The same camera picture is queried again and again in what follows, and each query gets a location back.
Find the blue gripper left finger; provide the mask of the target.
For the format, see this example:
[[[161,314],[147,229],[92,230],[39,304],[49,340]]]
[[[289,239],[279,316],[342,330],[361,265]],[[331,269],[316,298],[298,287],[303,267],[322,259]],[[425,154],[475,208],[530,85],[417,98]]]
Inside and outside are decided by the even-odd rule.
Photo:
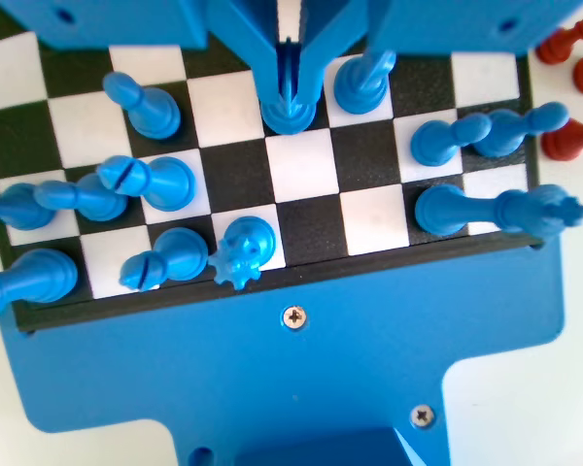
[[[277,2],[207,1],[206,19],[209,31],[251,68],[258,99],[278,103]]]

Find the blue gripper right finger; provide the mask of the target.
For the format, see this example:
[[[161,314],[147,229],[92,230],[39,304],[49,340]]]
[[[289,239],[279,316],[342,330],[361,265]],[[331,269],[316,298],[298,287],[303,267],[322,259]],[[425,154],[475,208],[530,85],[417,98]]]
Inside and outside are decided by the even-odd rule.
[[[297,93],[299,103],[316,103],[326,66],[367,31],[367,1],[302,1]]]

